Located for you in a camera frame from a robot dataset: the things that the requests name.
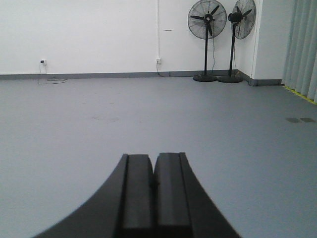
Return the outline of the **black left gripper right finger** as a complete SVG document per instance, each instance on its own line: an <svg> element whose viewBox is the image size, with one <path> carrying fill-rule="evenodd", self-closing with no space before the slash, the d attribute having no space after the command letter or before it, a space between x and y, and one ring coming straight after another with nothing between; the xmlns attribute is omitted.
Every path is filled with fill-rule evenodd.
<svg viewBox="0 0 317 238"><path fill-rule="evenodd" d="M160 237L240 237L200 184L184 152L160 153L155 179Z"/></svg>

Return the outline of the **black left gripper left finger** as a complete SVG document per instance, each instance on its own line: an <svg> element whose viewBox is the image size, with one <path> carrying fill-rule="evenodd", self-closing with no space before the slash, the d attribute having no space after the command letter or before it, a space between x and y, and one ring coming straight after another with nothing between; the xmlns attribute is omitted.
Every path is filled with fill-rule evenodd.
<svg viewBox="0 0 317 238"><path fill-rule="evenodd" d="M153 228L153 171L148 155L124 154L102 186L39 238L140 238Z"/></svg>

